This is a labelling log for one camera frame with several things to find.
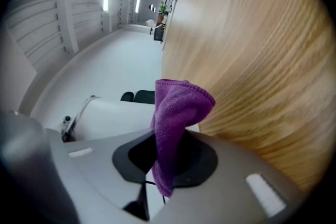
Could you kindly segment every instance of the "wooden table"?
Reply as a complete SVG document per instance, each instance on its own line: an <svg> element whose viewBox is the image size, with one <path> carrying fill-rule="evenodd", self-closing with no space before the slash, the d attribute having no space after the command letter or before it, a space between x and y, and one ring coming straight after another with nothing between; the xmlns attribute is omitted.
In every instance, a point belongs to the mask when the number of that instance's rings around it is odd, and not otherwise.
<svg viewBox="0 0 336 224"><path fill-rule="evenodd" d="M321 0L178 0L162 77L213 95L201 132L255 150L308 191L335 141L334 34Z"/></svg>

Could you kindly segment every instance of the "purple towel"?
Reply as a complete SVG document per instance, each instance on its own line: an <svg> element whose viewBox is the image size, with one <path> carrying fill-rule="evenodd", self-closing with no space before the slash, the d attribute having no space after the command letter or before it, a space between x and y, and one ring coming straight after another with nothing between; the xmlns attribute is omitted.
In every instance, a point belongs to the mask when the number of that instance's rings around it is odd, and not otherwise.
<svg viewBox="0 0 336 224"><path fill-rule="evenodd" d="M172 194L175 157L185 128L203 120L214 105L215 100L209 93L187 80L156 81L151 128L155 130L158 159L152 171L162 195Z"/></svg>

